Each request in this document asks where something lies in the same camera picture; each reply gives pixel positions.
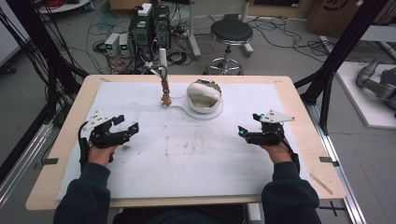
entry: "dark sleeve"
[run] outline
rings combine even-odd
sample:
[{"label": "dark sleeve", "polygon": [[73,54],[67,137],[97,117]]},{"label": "dark sleeve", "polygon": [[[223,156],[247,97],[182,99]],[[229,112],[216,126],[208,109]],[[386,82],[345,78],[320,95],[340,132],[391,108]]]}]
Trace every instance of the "dark sleeve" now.
[{"label": "dark sleeve", "polygon": [[273,182],[262,190],[265,224],[321,223],[317,192],[302,180],[294,162],[274,165]]},{"label": "dark sleeve", "polygon": [[70,182],[55,210],[53,223],[107,223],[110,191],[106,188],[110,171],[96,163],[86,163],[79,179]]}]

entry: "person's hand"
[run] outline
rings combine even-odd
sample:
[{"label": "person's hand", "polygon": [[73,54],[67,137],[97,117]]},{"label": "person's hand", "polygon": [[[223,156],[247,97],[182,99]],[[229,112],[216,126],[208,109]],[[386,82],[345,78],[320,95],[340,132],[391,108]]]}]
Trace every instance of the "person's hand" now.
[{"label": "person's hand", "polygon": [[291,161],[289,150],[283,143],[279,143],[276,146],[260,146],[260,147],[268,152],[271,161],[274,164],[283,161]]},{"label": "person's hand", "polygon": [[90,148],[90,155],[88,156],[88,162],[93,162],[99,165],[107,166],[110,155],[114,155],[117,147],[118,146],[99,148],[92,145]]}]

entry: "stool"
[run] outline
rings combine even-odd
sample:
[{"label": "stool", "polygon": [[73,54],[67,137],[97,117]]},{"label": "stool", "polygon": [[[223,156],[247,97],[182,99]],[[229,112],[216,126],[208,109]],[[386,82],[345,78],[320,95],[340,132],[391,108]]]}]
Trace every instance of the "stool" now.
[{"label": "stool", "polygon": [[213,39],[227,45],[224,58],[213,60],[205,69],[204,75],[244,75],[242,65],[230,58],[231,46],[246,45],[253,37],[253,30],[240,20],[216,21],[210,27]]}]

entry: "black stool seat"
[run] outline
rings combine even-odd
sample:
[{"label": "black stool seat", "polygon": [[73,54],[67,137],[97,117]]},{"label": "black stool seat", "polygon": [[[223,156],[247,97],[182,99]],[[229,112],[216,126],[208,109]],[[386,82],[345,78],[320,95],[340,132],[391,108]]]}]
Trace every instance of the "black stool seat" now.
[{"label": "black stool seat", "polygon": [[253,30],[242,21],[223,20],[216,21],[211,25],[210,34],[215,40],[223,44],[245,45],[253,37]]}]

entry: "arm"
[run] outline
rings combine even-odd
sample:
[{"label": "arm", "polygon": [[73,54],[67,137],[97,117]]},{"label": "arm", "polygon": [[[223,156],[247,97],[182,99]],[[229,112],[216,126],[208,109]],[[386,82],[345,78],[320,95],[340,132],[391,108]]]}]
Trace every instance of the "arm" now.
[{"label": "arm", "polygon": [[53,223],[107,223],[110,191],[106,186],[110,171],[106,165],[115,149],[91,147],[88,163],[80,178],[70,182],[55,210]]},{"label": "arm", "polygon": [[273,182],[262,190],[265,223],[320,223],[318,195],[300,178],[288,149],[282,143],[262,148],[274,163]]}]

